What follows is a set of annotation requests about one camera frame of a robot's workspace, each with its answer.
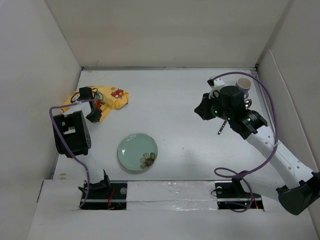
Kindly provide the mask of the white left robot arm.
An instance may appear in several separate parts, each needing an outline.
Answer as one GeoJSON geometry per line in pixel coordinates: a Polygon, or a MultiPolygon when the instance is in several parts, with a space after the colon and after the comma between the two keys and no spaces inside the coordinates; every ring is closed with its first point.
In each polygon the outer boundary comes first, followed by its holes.
{"type": "Polygon", "coordinates": [[[60,155],[75,160],[86,173],[87,183],[79,189],[83,192],[95,192],[100,198],[107,198],[111,194],[111,183],[106,172],[103,180],[92,183],[88,164],[78,156],[87,156],[92,147],[92,140],[86,121],[97,123],[102,117],[102,111],[96,103],[100,96],[91,87],[78,90],[77,99],[63,106],[52,106],[49,116],[52,122],[55,146],[60,155]]]}

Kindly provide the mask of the green floral plate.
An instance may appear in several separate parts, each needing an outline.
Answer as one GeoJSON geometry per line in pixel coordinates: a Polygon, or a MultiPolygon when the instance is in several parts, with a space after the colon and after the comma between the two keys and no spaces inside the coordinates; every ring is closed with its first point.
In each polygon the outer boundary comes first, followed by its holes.
{"type": "Polygon", "coordinates": [[[128,171],[148,170],[156,161],[158,146],[147,134],[135,133],[125,137],[119,144],[117,158],[128,171]]]}

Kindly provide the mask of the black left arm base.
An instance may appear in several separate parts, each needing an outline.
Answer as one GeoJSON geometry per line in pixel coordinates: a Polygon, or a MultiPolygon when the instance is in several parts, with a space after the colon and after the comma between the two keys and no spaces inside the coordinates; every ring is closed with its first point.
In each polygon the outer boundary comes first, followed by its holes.
{"type": "Polygon", "coordinates": [[[80,209],[82,210],[126,210],[128,183],[125,181],[111,181],[109,186],[102,183],[95,183],[90,186],[90,192],[85,200],[87,182],[83,187],[78,187],[81,191],[80,209]]]}

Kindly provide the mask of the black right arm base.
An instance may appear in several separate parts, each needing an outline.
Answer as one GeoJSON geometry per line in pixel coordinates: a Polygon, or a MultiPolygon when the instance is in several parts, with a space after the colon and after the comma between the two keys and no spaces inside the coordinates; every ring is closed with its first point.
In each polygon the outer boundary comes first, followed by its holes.
{"type": "Polygon", "coordinates": [[[219,210],[245,210],[251,201],[250,193],[244,191],[239,182],[218,180],[214,182],[211,195],[216,197],[219,210]]]}

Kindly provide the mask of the yellow car print cloth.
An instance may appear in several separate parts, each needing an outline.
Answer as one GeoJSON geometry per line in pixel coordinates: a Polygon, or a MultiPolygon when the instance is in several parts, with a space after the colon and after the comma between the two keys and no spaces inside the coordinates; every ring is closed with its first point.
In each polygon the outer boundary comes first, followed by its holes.
{"type": "MultiPolygon", "coordinates": [[[[97,104],[104,104],[102,117],[100,117],[100,121],[99,121],[99,122],[102,122],[105,120],[105,118],[110,114],[112,110],[119,110],[129,103],[130,94],[120,88],[113,87],[113,86],[88,86],[88,87],[97,87],[98,90],[102,93],[102,100],[98,100],[94,106],[90,106],[89,102],[83,103],[79,106],[81,110],[84,110],[83,115],[85,118],[92,111],[92,108],[96,107],[97,104]]],[[[72,95],[62,104],[63,107],[61,110],[63,113],[67,113],[67,111],[71,108],[69,104],[73,104],[72,95]]]]}

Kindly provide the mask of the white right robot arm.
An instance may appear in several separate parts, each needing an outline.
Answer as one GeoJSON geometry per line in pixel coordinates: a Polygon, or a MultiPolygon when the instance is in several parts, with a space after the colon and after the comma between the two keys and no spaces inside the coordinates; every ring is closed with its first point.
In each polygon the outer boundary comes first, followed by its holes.
{"type": "Polygon", "coordinates": [[[252,170],[235,173],[231,191],[237,197],[249,192],[249,184],[243,180],[267,164],[282,178],[284,184],[257,182],[259,195],[275,198],[290,214],[298,216],[320,197],[320,174],[304,165],[276,137],[268,122],[255,110],[247,108],[244,94],[234,85],[224,86],[212,93],[204,93],[194,109],[203,120],[219,118],[229,123],[230,128],[255,147],[265,158],[265,162],[252,170]]]}

